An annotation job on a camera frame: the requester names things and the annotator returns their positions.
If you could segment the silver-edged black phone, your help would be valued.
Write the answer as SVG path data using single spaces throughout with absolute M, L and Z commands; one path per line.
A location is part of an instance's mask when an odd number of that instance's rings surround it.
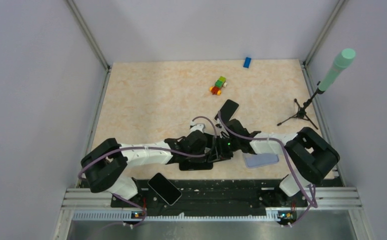
M 162 173 L 156 173 L 147 181 L 147 184 L 170 206 L 174 205 L 182 197 L 182 192 Z

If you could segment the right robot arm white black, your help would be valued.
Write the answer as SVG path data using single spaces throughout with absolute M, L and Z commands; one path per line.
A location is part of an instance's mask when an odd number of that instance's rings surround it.
M 229 135 L 233 152 L 284 157 L 290 173 L 274 193 L 281 206 L 288 206 L 305 187 L 320 184 L 340 160 L 339 153 L 310 127 L 303 127 L 297 133 L 268 134 L 248 132 L 237 119 L 219 123 Z

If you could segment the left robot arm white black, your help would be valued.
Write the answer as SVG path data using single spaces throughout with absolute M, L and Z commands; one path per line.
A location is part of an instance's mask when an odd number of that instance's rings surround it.
M 125 176 L 124 170 L 153 164 L 204 163 L 208 143 L 204 130 L 203 123 L 192 123 L 187 136 L 150 144 L 120 144 L 108 138 L 80 161 L 78 177 L 88 182 L 92 193 L 108 192 L 135 207 L 142 193 L 137 181 Z

